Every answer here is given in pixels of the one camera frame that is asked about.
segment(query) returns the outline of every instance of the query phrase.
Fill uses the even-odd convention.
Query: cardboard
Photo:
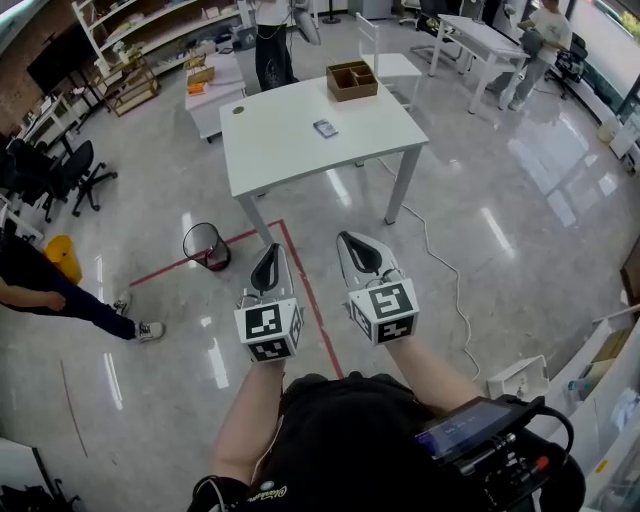
[[[616,332],[612,332],[607,341],[604,342],[600,351],[593,358],[593,362],[606,361],[607,359],[615,359],[622,351],[624,344],[627,342],[631,334],[631,329],[621,329]]]
[[[378,94],[378,80],[362,61],[327,67],[327,87],[338,101],[349,101]]]

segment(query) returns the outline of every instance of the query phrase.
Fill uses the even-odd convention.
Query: person
[[[188,511],[478,510],[452,505],[464,489],[428,469],[413,434],[480,390],[413,337],[385,347],[410,389],[384,374],[334,381],[311,374],[281,397],[284,361],[253,364],[220,430],[212,474],[196,484]],[[577,492],[557,481],[563,498],[545,489],[552,504],[545,511],[580,509],[584,477],[573,459],[565,467]]]
[[[290,0],[261,0],[255,9],[256,73],[262,91],[298,81],[293,75],[287,50],[287,22],[291,17]]]
[[[46,316],[64,316],[93,322],[124,340],[157,340],[164,334],[160,322],[134,323],[125,315],[131,304],[126,292],[113,307],[69,281],[40,251],[7,229],[0,233],[0,304]]]
[[[569,21],[558,9],[559,0],[541,0],[542,7],[533,12],[527,21],[518,23],[522,29],[535,28],[543,39],[543,45],[535,57],[527,61],[525,78],[516,87],[509,103],[511,110],[518,111],[527,99],[531,89],[556,62],[558,50],[571,48],[571,27]],[[487,86],[494,94],[501,94],[509,85],[513,73],[502,73]]]

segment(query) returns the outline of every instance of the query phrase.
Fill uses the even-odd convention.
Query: white table
[[[215,77],[205,85],[204,94],[190,96],[185,92],[184,108],[198,127],[200,138],[211,142],[211,137],[222,131],[220,107],[244,98],[246,84],[233,53],[207,55],[205,65],[215,68]]]
[[[485,63],[480,82],[478,83],[476,92],[473,95],[473,100],[471,101],[471,106],[469,107],[469,112],[471,114],[476,113],[478,104],[482,98],[482,93],[496,71],[501,73],[513,71],[511,81],[500,100],[500,109],[504,110],[515,92],[518,74],[524,67],[529,55],[516,43],[484,23],[479,23],[471,18],[464,18],[462,16],[441,14],[440,29],[438,30],[438,39],[433,52],[429,76],[433,76],[436,73],[438,57],[444,44],[443,39],[447,26],[453,27],[456,32],[447,34],[446,37],[458,43],[463,50],[463,55],[461,55],[458,60],[459,73],[466,71],[471,55],[474,55],[478,60]],[[517,59],[517,63],[513,64],[511,59]]]
[[[80,118],[78,117],[78,114],[76,113],[76,111],[73,109],[73,107],[71,105],[69,105],[69,103],[67,102],[67,100],[64,98],[63,95],[60,95],[58,97],[58,99],[56,99],[53,103],[51,103],[51,105],[49,106],[49,108],[42,113],[42,115],[38,118],[38,120],[33,123],[31,126],[24,128],[19,134],[18,134],[18,139],[22,139],[25,142],[28,142],[31,137],[33,137],[36,132],[42,127],[42,125],[48,120],[51,119],[58,128],[60,128],[60,132],[64,132],[67,127],[65,126],[65,124],[60,120],[60,118],[58,117],[58,115],[56,114],[56,109],[58,108],[58,106],[62,103],[62,105],[64,106],[64,108],[69,112],[69,114],[71,115],[71,117],[73,118],[73,120],[78,124],[78,126],[80,125]],[[67,136],[69,137],[69,139],[74,140],[74,136],[71,132],[67,133]]]
[[[383,86],[377,96],[338,102],[326,78],[245,98],[220,109],[231,195],[265,244],[273,242],[253,196],[311,174],[404,152],[385,215],[393,224],[429,139]],[[323,138],[313,123],[327,119],[338,134]]]

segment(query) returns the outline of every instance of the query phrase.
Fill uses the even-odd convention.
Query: black pants
[[[111,306],[103,304],[89,292],[73,284],[62,273],[56,272],[50,291],[58,292],[66,299],[67,302],[62,311],[52,311],[49,308],[12,309],[28,311],[36,315],[79,318],[92,322],[96,327],[118,338],[124,340],[135,338],[136,327],[133,321],[118,315]]]
[[[256,74],[263,91],[297,82],[287,50],[287,27],[258,25]]]

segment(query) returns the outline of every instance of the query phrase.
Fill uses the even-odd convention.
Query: power cord
[[[393,175],[394,181],[397,180],[398,177],[396,173],[391,170],[391,168],[385,163],[385,161],[382,160],[382,158],[378,158],[378,160],[385,167],[387,172]],[[456,311],[458,312],[458,315],[460,315],[460,317],[464,320],[464,324],[467,331],[467,341],[465,342],[462,350],[465,354],[467,354],[467,356],[469,356],[469,359],[471,359],[471,361],[476,367],[476,374],[473,377],[473,379],[471,379],[475,381],[480,376],[482,369],[480,368],[478,361],[476,361],[476,358],[473,357],[473,354],[468,348],[469,343],[471,343],[471,322],[469,321],[469,317],[467,317],[467,315],[465,315],[460,309],[460,278],[461,278],[460,271],[457,268],[455,268],[453,265],[450,265],[449,263],[447,263],[445,260],[443,260],[440,256],[438,256],[431,250],[431,245],[429,243],[429,232],[427,231],[427,221],[424,220],[420,215],[418,215],[414,210],[412,210],[406,204],[402,203],[402,207],[422,222],[422,225],[424,226],[424,239],[426,242],[427,253],[429,254],[429,256],[431,256],[432,258],[435,258],[440,263],[442,263],[445,267],[449,268],[456,274]]]

